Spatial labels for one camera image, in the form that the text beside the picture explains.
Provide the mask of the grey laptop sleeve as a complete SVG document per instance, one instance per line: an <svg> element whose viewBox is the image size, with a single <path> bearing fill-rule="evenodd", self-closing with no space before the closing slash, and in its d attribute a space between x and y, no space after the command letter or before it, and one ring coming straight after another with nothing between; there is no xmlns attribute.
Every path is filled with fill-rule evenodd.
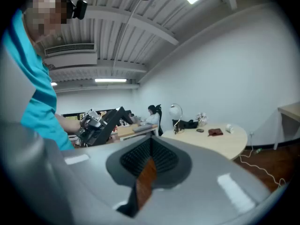
<svg viewBox="0 0 300 225"><path fill-rule="evenodd" d="M149 129L152 129L152 128L153 127L152 127L151 124L146 124L146 125L137 126L137 127L133 128L132 130L135 133L138 133L138 132L142 132L142 131L149 130Z"/></svg>

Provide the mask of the white globe desk lamp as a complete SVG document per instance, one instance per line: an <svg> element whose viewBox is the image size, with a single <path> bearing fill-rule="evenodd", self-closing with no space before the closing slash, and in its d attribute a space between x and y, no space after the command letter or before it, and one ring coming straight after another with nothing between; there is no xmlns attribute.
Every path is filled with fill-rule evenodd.
<svg viewBox="0 0 300 225"><path fill-rule="evenodd" d="M181 118L183 115L181 106L177 103L172 103L171 107L169 108L169 114L173 120L176 120L173 125L174 134L176 135L178 133L183 133L185 129L180 126Z"/></svg>

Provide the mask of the person's teal shirt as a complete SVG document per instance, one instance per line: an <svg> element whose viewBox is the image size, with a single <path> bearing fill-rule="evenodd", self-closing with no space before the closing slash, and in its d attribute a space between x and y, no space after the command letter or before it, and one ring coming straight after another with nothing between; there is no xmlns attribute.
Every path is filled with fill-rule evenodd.
<svg viewBox="0 0 300 225"><path fill-rule="evenodd" d="M60 150L72 150L74 147L67 133L55 117L57 97L48 69L36 54L25 32L21 10L16 10L11 24L3 34L2 42L36 89L23 113L21 124L33 129L43 138L54 140Z"/></svg>

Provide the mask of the long wooden desk white legs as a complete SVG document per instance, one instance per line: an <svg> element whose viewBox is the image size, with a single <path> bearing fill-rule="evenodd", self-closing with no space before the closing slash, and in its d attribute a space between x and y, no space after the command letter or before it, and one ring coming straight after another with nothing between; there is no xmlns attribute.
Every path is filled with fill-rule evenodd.
<svg viewBox="0 0 300 225"><path fill-rule="evenodd" d="M118 137L119 137L120 141L124 141L128 138L131 138L131 137L151 133L152 131L154 132L154 135L158 136L158 126L157 125L152 125L152 127L153 127L152 129L135 133L132 129L137 127L137 126L139 126L139 125L138 124L132 124L132 125L129 125L127 127L118 127L117 128L117 134L118 134Z"/></svg>

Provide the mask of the black bag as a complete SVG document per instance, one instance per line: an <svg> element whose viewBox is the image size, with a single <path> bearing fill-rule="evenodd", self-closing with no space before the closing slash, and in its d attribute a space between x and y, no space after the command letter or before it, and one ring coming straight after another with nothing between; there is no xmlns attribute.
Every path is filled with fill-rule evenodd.
<svg viewBox="0 0 300 225"><path fill-rule="evenodd" d="M176 125L177 128L179 129L194 129L198 127L198 121L184 121L180 120L179 123Z"/></svg>

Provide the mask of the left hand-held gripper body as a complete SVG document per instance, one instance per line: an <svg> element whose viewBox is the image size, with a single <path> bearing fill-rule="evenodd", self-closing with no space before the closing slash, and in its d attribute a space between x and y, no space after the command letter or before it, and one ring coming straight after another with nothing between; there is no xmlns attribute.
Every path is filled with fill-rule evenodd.
<svg viewBox="0 0 300 225"><path fill-rule="evenodd" d="M89 109L85 112L80 121L82 119L90 119L89 129L81 127L75 135L80 140L80 146L93 146L97 138L100 136L100 133L105 128L105 124L101 122L101 116L94 109Z"/></svg>

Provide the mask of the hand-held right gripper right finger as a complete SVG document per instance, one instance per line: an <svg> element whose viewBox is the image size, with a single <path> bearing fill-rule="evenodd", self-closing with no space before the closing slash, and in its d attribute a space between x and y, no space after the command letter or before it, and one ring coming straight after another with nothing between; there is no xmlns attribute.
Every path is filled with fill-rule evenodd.
<svg viewBox="0 0 300 225"><path fill-rule="evenodd" d="M152 191L132 225L253 225L268 210L269 190L223 155L167 139L192 162L177 186Z"/></svg>

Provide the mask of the ceiling light tube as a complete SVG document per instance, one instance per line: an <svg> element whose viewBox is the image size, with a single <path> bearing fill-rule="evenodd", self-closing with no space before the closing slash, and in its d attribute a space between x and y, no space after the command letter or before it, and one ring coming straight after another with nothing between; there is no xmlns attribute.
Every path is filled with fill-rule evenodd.
<svg viewBox="0 0 300 225"><path fill-rule="evenodd" d="M125 83L127 79L119 78L97 78L95 79L96 83Z"/></svg>

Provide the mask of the black headrest office chair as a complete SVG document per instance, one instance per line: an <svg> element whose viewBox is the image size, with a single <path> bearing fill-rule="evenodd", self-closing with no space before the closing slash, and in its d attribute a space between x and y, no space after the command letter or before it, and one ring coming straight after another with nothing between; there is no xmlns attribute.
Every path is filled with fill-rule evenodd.
<svg viewBox="0 0 300 225"><path fill-rule="evenodd" d="M158 126L158 135L161 136L163 134L162 128L161 128L161 118L162 118L162 109L161 105L156 106L156 111L159 114L159 126Z"/></svg>

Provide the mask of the small wooden desk white legs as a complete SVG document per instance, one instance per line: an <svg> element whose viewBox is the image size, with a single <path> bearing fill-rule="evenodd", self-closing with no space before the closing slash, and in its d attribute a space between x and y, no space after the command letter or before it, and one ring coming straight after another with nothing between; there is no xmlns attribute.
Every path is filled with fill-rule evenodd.
<svg viewBox="0 0 300 225"><path fill-rule="evenodd" d="M273 146L274 150L277 149L279 143L279 135L282 127L282 115L285 115L290 119L293 119L298 123L300 123L300 101L293 104L278 107L277 111L278 111L278 121L277 121L277 133L276 133L275 142Z"/></svg>

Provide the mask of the person's left forearm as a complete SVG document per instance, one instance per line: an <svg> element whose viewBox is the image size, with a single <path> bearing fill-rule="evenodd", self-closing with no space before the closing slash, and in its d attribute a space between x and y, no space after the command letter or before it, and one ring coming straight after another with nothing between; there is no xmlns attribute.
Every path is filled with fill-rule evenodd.
<svg viewBox="0 0 300 225"><path fill-rule="evenodd" d="M58 120L60 126L68 134L75 134L81 128L80 121L78 120L70 120L58 114L55 114L55 117Z"/></svg>

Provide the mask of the black rectangular box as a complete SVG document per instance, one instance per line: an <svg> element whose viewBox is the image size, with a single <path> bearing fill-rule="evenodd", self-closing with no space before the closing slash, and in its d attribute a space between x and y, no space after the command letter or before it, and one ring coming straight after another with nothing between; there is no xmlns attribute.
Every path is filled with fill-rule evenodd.
<svg viewBox="0 0 300 225"><path fill-rule="evenodd" d="M100 120L100 130L97 130L92 135L90 145L97 146L105 144L108 141L114 128L116 126L120 126L120 120L123 120L130 125L133 124L133 121L122 106L112 109L108 113L106 113Z"/></svg>

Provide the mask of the ceiling air conditioner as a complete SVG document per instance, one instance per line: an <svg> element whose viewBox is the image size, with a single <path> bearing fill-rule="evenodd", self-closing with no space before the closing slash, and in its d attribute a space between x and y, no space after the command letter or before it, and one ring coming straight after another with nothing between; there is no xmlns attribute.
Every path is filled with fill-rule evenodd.
<svg viewBox="0 0 300 225"><path fill-rule="evenodd" d="M56 68L77 65L96 65L98 52L94 43L68 44L44 50L44 62Z"/></svg>

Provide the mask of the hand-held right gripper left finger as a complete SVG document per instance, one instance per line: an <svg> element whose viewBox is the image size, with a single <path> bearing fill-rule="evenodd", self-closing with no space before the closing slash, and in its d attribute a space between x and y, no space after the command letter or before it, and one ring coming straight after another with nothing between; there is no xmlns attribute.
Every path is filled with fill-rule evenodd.
<svg viewBox="0 0 300 225"><path fill-rule="evenodd" d="M0 47L0 169L21 202L52 225L151 225L118 212L86 187L54 140L20 123L35 92Z"/></svg>

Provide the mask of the white ceiling conduit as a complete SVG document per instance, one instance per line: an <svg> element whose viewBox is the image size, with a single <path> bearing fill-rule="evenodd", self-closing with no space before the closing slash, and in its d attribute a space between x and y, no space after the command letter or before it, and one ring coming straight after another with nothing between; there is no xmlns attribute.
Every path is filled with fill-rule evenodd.
<svg viewBox="0 0 300 225"><path fill-rule="evenodd" d="M121 30L120 36L118 36L119 40L118 40L117 47L116 47L115 54L114 54L115 56L114 56L114 59L113 59L113 66L112 66L111 76L113 76L113 73L114 73L114 68L115 68L117 58L118 58L118 55L119 55L121 43L122 43L123 38L125 36L125 32L128 28L129 22L132 20L132 17L134 15L135 11L137 10L138 6L140 5L140 3L141 3L141 0L138 0L137 3L134 5L134 7L133 7L133 9L132 9L125 25L124 25L124 28Z"/></svg>

